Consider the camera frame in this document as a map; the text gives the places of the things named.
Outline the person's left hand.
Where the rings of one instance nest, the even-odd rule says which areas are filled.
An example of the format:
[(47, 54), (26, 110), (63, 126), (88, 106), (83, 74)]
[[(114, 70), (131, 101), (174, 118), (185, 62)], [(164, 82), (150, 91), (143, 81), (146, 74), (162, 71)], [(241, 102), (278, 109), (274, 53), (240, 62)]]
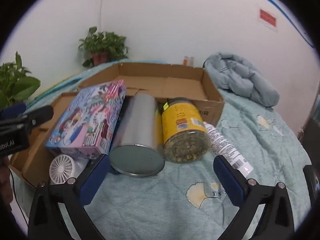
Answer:
[(1, 158), (0, 180), (1, 180), (1, 197), (6, 207), (11, 211), (11, 202), (13, 200), (13, 193), (10, 183), (10, 168), (8, 156)]

